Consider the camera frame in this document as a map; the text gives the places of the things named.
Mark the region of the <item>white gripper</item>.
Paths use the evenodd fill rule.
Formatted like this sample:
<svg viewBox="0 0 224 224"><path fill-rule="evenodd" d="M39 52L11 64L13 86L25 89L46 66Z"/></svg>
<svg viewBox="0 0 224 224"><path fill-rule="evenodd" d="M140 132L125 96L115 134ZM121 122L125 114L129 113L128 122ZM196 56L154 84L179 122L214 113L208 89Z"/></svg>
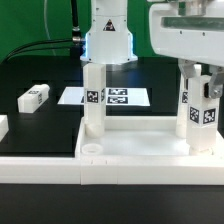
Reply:
<svg viewBox="0 0 224 224"><path fill-rule="evenodd" d="M220 98L224 86L224 0L208 0L203 16L181 16L178 10L177 2L151 6L152 48L158 55L179 58L178 66L185 79L197 75L196 62L210 64L206 97Z"/></svg>

